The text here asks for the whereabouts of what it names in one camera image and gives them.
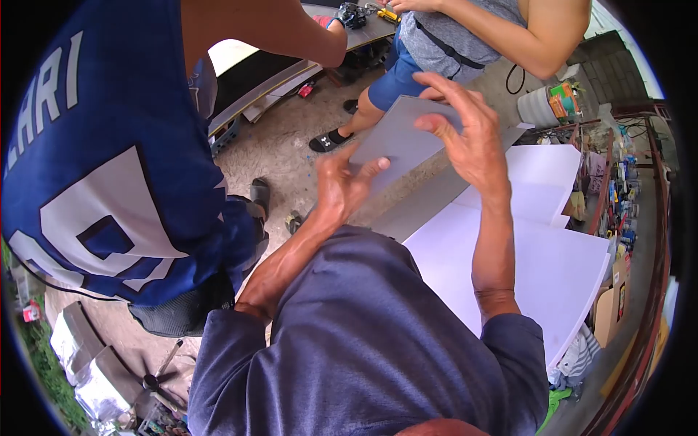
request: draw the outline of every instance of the green grass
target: green grass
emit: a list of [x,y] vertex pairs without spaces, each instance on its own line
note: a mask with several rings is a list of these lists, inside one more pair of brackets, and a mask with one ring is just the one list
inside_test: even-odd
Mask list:
[[[44,297],[34,299],[43,312]],[[39,380],[46,388],[51,401],[63,415],[64,422],[69,428],[84,430],[89,428],[89,422],[80,405],[75,401],[75,392],[68,383],[58,358],[49,344],[51,326],[46,321],[20,322],[20,335],[27,344],[31,363]]]

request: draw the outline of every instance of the person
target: person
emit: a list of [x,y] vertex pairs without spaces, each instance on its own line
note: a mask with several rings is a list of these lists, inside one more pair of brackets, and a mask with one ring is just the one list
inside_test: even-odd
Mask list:
[[288,0],[86,0],[55,32],[3,141],[3,238],[62,288],[129,302],[151,333],[200,336],[266,248],[270,196],[263,179],[228,195],[213,162],[207,50],[234,38],[337,66],[343,25]]
[[352,144],[317,160],[316,209],[260,263],[233,308],[208,315],[190,388],[192,435],[532,435],[543,422],[542,330],[514,298],[497,114],[436,73],[415,80],[463,121],[462,132],[438,114],[415,126],[444,141],[482,195],[472,274],[482,337],[422,281],[406,247],[342,225],[389,167],[380,158],[351,176]]
[[[377,0],[386,5],[388,0]],[[591,0],[392,0],[402,20],[386,73],[344,102],[348,123],[310,141],[331,151],[354,133],[373,127],[400,95],[418,96],[424,86],[415,71],[436,71],[462,84],[504,56],[547,79],[570,57],[589,25]]]

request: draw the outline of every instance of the yellow tool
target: yellow tool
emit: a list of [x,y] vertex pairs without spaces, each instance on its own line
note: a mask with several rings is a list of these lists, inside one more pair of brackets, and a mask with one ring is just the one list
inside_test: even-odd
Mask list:
[[402,17],[398,17],[396,13],[390,12],[386,8],[379,10],[376,15],[393,24],[397,24],[402,20]]

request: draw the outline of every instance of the foot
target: foot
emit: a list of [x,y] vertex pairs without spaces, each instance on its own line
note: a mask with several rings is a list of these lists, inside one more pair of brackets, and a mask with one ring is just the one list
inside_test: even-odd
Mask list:
[[359,109],[359,101],[358,100],[345,100],[344,104],[342,104],[342,107],[344,108],[344,110],[347,113],[353,115]]
[[332,132],[314,137],[312,140],[310,140],[310,144],[308,144],[308,146],[310,147],[310,150],[317,151],[318,153],[327,153],[328,151],[332,151],[338,146],[342,145],[352,136],[354,136],[353,133],[351,133],[349,136],[342,136],[339,134],[337,129],[334,129]]
[[269,217],[269,201],[271,198],[272,192],[269,189],[269,184],[264,179],[258,177],[252,180],[252,184],[250,185],[250,200],[264,210],[265,223]]
[[301,227],[302,223],[303,218],[301,218],[300,213],[296,211],[291,211],[291,213],[286,216],[286,229],[291,233],[291,236]]

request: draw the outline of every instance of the striped cloth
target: striped cloth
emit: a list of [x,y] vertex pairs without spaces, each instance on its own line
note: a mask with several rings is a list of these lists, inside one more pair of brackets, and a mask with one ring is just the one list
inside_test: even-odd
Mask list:
[[592,364],[594,357],[600,350],[599,342],[586,324],[582,323],[579,332],[558,363],[557,369],[566,377],[579,376]]

